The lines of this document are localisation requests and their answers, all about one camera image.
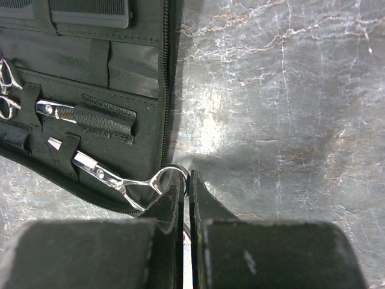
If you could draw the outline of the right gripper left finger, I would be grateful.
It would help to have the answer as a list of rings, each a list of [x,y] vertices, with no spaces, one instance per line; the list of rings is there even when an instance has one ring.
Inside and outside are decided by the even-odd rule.
[[[1,260],[2,288],[182,288],[184,178],[134,219],[31,222]]]

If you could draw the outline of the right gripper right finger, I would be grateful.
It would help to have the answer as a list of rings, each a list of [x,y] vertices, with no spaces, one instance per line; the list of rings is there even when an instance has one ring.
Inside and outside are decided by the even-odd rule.
[[[241,220],[189,179],[194,288],[366,288],[353,247],[328,222]]]

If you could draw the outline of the silver scissors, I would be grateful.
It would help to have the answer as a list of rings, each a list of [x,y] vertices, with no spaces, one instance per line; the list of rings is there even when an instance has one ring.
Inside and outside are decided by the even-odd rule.
[[[1,59],[1,119],[12,120],[17,111],[22,109],[20,102],[9,97],[12,89],[24,90],[16,66],[7,58]],[[75,108],[69,105],[52,102],[47,99],[38,99],[35,103],[35,112],[54,119],[76,123]]]
[[[141,212],[145,211],[149,206],[151,206],[151,204],[153,204],[160,196],[165,193],[166,188],[162,186],[162,176],[169,171],[177,171],[182,175],[184,180],[183,193],[185,195],[188,194],[190,174],[186,168],[178,164],[169,164],[159,169],[150,179],[139,181],[121,177],[118,173],[114,172],[91,156],[77,149],[75,150],[75,153],[70,157],[70,166],[76,166],[77,168],[92,176],[94,179],[98,180],[100,183],[117,190],[133,207],[133,209]],[[145,205],[140,204],[131,196],[129,191],[129,187],[131,186],[151,188],[153,191],[152,197],[150,197]]]

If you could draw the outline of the black zip tool case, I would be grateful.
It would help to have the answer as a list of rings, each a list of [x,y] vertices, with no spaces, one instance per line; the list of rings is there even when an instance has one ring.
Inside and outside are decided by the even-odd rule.
[[[131,1],[125,29],[54,23],[49,1],[32,1],[33,20],[1,17],[1,59],[16,66],[22,109],[1,119],[1,156],[76,197],[135,216],[126,199],[81,169],[75,150],[123,178],[147,180],[165,165],[182,1]],[[38,99],[75,108],[76,123],[35,112]],[[153,191],[129,187],[145,205]]]

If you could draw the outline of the black straight comb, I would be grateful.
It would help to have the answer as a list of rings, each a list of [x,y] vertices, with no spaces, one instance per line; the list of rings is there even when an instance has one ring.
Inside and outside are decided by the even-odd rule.
[[[133,18],[131,1],[49,1],[54,23],[125,29]]]

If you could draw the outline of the black tail comb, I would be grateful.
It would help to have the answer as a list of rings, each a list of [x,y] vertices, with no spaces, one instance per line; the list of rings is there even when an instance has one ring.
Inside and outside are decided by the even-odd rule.
[[[1,17],[33,20],[32,0],[0,0]]]

